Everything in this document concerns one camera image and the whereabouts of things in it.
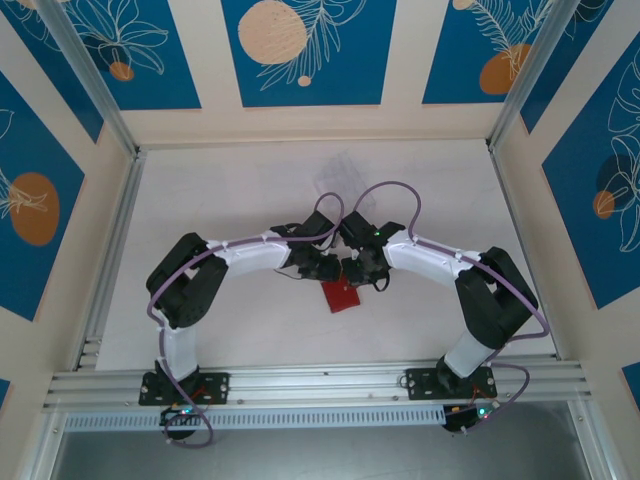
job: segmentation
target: white table surface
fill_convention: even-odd
[[[158,355],[146,316],[149,274],[187,232],[205,239],[254,236],[301,222],[327,188],[351,210],[365,186],[401,180],[422,196],[416,231],[464,249],[507,250],[528,269],[482,140],[284,142],[152,150],[126,239],[98,370],[148,369]],[[362,213],[381,226],[408,224],[413,196],[376,190]],[[335,218],[336,205],[321,207]],[[272,271],[225,281],[198,325],[200,365],[293,365],[435,359],[464,331],[453,290],[392,271],[384,293],[358,289],[361,305],[331,314],[318,282]],[[540,329],[529,320],[522,332]],[[516,342],[508,354],[555,352],[549,337]]]

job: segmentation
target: floral wall print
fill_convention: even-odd
[[[535,128],[614,0],[581,0],[533,90],[520,110],[527,131]]]
[[[0,307],[35,318],[83,180],[0,74]]]
[[[423,103],[502,102],[557,0],[450,0]]]
[[[543,168],[596,305],[640,286],[640,34]]]
[[[0,11],[58,90],[87,135],[98,141],[104,120],[29,0],[0,0]]]
[[[222,0],[245,107],[377,105],[395,0]]]
[[[122,110],[200,108],[167,0],[62,5]]]

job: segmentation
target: red block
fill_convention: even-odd
[[[327,297],[331,313],[338,313],[347,308],[360,305],[358,291],[349,286],[344,275],[337,282],[322,282],[322,290],[324,290],[324,295]]]

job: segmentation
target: small black cable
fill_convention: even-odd
[[[287,278],[290,278],[291,280],[304,280],[302,277],[294,277],[292,275],[289,275],[288,273],[281,272],[280,270],[274,269],[273,271],[276,272],[278,275],[283,275]]]
[[[376,289],[376,292],[384,292],[389,287],[389,282],[391,281],[391,277],[389,276],[389,272],[386,275],[386,281],[384,282],[384,287],[378,287],[378,282],[374,282],[373,288]]]

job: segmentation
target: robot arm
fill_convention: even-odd
[[[388,282],[389,270],[396,268],[456,290],[467,330],[437,367],[438,380],[452,397],[464,379],[502,349],[531,317],[531,312],[503,285],[462,258],[490,266],[538,307],[517,267],[499,248],[480,253],[417,236],[411,238],[403,225],[389,222],[378,229],[357,212],[343,219],[340,234],[353,252],[351,258],[342,260],[343,271],[352,285],[376,285],[382,279]]]
[[[357,212],[345,217],[339,227],[345,245],[353,251],[351,258],[342,260],[342,268],[336,255],[319,250],[318,242],[286,241],[287,237],[326,233],[332,227],[326,217],[315,211],[302,225],[273,227],[262,235],[262,243],[229,247],[205,242],[195,233],[185,235],[149,277],[147,289],[152,296],[189,260],[213,247],[223,248],[196,264],[191,274],[183,273],[155,304],[167,324],[164,355],[174,377],[182,381],[198,370],[194,324],[209,310],[222,280],[261,269],[296,265],[303,278],[326,281],[338,280],[342,271],[353,286],[376,286],[380,280],[388,283],[389,270],[396,268],[455,289],[467,331],[437,367],[439,386],[450,398],[463,398],[459,394],[465,379],[504,347],[531,316],[515,296],[462,257],[490,266],[537,308],[533,293],[509,255],[495,247],[486,253],[453,249],[419,237],[410,238],[407,229],[397,223],[389,222],[378,229]],[[270,237],[283,241],[268,242]]]
[[[224,279],[295,265],[303,278],[337,281],[340,262],[336,255],[317,248],[322,241],[285,240],[321,235],[331,228],[333,223],[316,210],[303,224],[272,227],[261,235],[262,243],[228,246],[215,240],[205,242],[195,233],[182,237],[149,276],[147,290],[152,296],[189,260],[212,248],[222,246],[222,249],[194,265],[196,268],[190,274],[185,272],[178,277],[155,305],[167,325],[164,355],[174,377],[181,381],[198,369],[195,324],[211,307]],[[268,241],[273,238],[282,238],[283,241]]]

